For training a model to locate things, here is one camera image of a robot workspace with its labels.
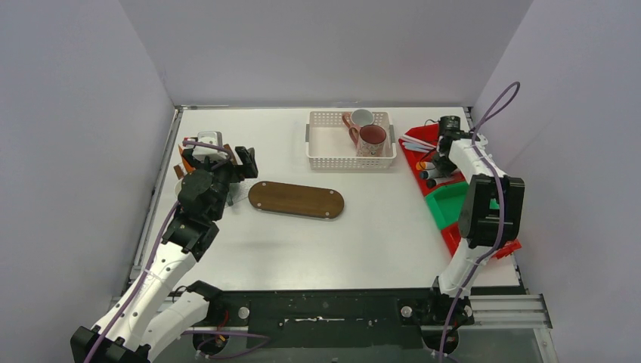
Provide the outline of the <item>white toothpaste tube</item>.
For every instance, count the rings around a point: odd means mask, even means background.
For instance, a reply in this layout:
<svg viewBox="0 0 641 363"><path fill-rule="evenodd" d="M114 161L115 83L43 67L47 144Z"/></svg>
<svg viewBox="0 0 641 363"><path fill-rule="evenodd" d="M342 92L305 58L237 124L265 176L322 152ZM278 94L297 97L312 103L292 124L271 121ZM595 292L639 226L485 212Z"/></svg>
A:
<svg viewBox="0 0 641 363"><path fill-rule="evenodd" d="M444 176L444 174L441 170L433 168L420 171L419 176L421 179L427 180L441 178Z"/></svg>

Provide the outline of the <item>orange toothpaste tube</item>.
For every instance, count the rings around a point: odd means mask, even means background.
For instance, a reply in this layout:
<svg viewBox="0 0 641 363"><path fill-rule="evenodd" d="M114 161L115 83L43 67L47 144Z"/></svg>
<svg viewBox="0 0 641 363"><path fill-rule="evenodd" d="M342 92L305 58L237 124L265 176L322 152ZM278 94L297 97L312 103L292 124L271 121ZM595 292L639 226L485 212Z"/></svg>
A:
<svg viewBox="0 0 641 363"><path fill-rule="evenodd" d="M178 146L178 150L186 174L192 173L196 169L196 160L193 156L194 149L187 146Z"/></svg>

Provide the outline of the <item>wooden acrylic toothbrush holder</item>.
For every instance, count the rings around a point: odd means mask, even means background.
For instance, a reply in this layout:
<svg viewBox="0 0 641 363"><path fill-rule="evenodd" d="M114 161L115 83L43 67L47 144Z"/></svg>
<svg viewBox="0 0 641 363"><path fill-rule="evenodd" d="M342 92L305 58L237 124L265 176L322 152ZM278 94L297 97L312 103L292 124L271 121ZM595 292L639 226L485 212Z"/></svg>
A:
<svg viewBox="0 0 641 363"><path fill-rule="evenodd" d="M230 146L229 144L224 144L224 145L223 145L223 148L224 148L225 150L227 150L227 151L230 151L230 152L231 152L231 163L232 163L232 164L234 164L234 165L236 165L236 164L237 164L236 157L235 157L234 152L233 152L233 151L232 151L232 149L231 149L231 146ZM184 167L183 167L183 165L182 165L182 162L180 162L179 164L175 165L175 166L173 167L173 169L174 169L175 174L177 175L177 178L178 178L179 180L183 179L183 177L185 177L185 176L187 175L187 174L186 174L186 172L185 172L185 170L184 170Z"/></svg>

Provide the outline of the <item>pink mug white inside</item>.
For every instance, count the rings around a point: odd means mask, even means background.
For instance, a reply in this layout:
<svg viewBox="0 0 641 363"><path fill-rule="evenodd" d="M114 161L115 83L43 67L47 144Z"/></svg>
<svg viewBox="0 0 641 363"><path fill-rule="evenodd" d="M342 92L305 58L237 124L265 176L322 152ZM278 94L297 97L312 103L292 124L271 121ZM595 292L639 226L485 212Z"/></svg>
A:
<svg viewBox="0 0 641 363"><path fill-rule="evenodd" d="M175 186L174 186L174 195L176 199L178 199L178 196L181 192L181 188L182 188L182 180L179 180L175 183Z"/></svg>

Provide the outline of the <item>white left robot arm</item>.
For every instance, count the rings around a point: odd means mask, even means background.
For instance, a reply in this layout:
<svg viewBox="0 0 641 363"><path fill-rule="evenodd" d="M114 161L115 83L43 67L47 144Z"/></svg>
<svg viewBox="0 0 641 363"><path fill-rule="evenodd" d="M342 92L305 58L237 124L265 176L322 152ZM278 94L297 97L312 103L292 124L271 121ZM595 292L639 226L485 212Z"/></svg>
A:
<svg viewBox="0 0 641 363"><path fill-rule="evenodd" d="M170 307L161 305L202 258L219 232L230 186L259 175L253 148L185 140L181 156L192 167L162 223L150 258L132 286L91 327L70 340L75 362L152 362L194 324L218 324L221 291L195 281Z"/></svg>

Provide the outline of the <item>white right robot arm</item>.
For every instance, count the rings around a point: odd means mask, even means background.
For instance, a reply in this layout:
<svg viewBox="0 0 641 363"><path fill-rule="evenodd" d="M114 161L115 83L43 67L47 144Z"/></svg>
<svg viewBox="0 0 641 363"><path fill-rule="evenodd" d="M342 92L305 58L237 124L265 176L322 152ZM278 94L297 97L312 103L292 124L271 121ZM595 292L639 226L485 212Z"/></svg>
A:
<svg viewBox="0 0 641 363"><path fill-rule="evenodd" d="M482 142L476 132L461 129L458 116L439 119L432 164L443 176L459 171L468 189L458 219L461 242L436 280L442 295L426 303L427 317L436 324L455 316L451 298L468 296L480 268L519 233L525 182L500 169Z"/></svg>

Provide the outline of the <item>black capped toothpaste tube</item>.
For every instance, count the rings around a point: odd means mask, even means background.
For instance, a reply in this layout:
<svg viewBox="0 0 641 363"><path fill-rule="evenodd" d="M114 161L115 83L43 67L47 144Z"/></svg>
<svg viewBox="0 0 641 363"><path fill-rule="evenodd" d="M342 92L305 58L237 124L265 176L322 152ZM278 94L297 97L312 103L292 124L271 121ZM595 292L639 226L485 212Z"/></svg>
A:
<svg viewBox="0 0 641 363"><path fill-rule="evenodd" d="M454 176L449 177L439 177L439 178L428 178L426 180L427 188L436 188L439 185L447 184L448 182L453 182L456 178Z"/></svg>

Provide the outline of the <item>clear textured acrylic tray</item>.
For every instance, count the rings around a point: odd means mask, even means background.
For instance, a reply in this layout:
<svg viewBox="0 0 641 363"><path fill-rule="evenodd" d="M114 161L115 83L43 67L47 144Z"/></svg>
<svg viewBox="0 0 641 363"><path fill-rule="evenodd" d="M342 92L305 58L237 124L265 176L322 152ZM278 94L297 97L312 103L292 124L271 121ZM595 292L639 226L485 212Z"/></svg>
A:
<svg viewBox="0 0 641 363"><path fill-rule="evenodd" d="M251 187L255 184L253 181L245 180L238 183L231 183L226 199L226 206L233 206L249 196Z"/></svg>

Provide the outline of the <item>red plastic organizer tray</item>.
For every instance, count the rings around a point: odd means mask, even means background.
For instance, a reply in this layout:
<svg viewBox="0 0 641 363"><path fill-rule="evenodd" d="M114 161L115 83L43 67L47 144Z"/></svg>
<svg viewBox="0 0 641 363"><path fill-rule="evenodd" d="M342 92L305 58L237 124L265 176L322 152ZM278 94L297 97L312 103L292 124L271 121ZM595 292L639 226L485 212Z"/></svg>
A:
<svg viewBox="0 0 641 363"><path fill-rule="evenodd" d="M436 124L431 124L427 126L418 126L410 129L405 134L413 136L423 141L427 141L431 144L436 144L438 142L438 126ZM416 180L416 183L419 186L419 189L425 199L425 196L430 192L434 191L436 188L427 188L426 180L421 179L419 176L420 171L426 169L426 164L431 161L431 157L427 153L419 153L415 151L405 150L401 146L402 152L406 158L407 164L410 167L410 170L413 174L413 177ZM438 187L444 185L450 185L457 182L466 182L465 178L460 172L455 172L452 176L456 179L447 184L439 185ZM441 236L443 238L444 244L451 254L455 253L459 242L461 241L460 231L458 222L446 227L443 230L440 230Z"/></svg>

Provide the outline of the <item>green plastic tray insert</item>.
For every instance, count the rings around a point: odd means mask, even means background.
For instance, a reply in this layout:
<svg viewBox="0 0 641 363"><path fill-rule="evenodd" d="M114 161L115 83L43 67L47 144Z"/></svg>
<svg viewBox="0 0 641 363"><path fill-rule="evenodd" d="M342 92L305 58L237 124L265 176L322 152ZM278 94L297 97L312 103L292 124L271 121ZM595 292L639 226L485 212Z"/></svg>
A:
<svg viewBox="0 0 641 363"><path fill-rule="evenodd" d="M469 185L461 181L438 187L425 196L426 205L439 230L458 222L468 190Z"/></svg>

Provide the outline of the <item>white blue toothbrush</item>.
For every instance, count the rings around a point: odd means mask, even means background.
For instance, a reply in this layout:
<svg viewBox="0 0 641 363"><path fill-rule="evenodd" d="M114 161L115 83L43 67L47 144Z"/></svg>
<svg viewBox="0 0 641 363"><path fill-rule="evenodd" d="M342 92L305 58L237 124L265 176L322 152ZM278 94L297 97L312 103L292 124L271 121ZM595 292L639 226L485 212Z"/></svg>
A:
<svg viewBox="0 0 641 363"><path fill-rule="evenodd" d="M415 152L424 153L424 154L434 150L434 147L427 147L422 144L414 144L414 143L403 143L401 146L405 150L415 151Z"/></svg>

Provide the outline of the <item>brown oval wooden tray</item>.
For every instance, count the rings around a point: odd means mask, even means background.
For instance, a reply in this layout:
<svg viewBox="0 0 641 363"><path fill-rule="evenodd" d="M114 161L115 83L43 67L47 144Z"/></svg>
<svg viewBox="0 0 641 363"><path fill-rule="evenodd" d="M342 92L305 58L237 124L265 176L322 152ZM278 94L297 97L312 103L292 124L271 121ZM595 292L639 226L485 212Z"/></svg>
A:
<svg viewBox="0 0 641 363"><path fill-rule="evenodd" d="M336 190L275 181L257 182L248 199L262 211L318 219L335 219L345 208L344 197Z"/></svg>

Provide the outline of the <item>white pink toothbrush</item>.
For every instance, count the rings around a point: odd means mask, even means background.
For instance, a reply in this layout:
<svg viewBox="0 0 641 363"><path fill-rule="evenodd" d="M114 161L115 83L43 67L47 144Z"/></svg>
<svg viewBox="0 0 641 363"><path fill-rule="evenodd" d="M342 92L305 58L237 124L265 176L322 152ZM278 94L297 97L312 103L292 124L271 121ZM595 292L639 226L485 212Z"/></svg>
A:
<svg viewBox="0 0 641 363"><path fill-rule="evenodd" d="M403 144L403 143L422 144L422 145L425 145L427 147L434 147L434 149L436 149L436 146L434 144L431 144L431 143L429 143L427 141L420 140L418 138L415 138L415 137L407 135L407 134L402 135L400 137L400 142L401 142L401 144Z"/></svg>

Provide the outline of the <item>white perforated plastic basket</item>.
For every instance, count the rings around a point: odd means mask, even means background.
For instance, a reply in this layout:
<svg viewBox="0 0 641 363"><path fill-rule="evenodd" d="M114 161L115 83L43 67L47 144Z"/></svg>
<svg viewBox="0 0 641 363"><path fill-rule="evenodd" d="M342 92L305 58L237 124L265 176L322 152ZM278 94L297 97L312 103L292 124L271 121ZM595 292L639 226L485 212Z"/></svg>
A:
<svg viewBox="0 0 641 363"><path fill-rule="evenodd" d="M342 111L313 110L305 129L306 156L313 170L373 171L388 169L397 156L395 130L389 114L375 111L374 123L385 129L387 137L377 157L361 157L348 136Z"/></svg>

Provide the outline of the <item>orange-pink mug white inside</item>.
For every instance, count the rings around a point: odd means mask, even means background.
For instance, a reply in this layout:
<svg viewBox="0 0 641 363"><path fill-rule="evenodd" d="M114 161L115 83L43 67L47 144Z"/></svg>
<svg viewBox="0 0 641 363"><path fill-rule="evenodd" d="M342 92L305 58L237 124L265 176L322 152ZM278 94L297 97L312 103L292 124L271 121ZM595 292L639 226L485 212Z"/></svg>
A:
<svg viewBox="0 0 641 363"><path fill-rule="evenodd" d="M342 122L348 128L348 134L354 144L358 143L360 130L374 123L375 117L372 112L365 109L358 109L342 114Z"/></svg>

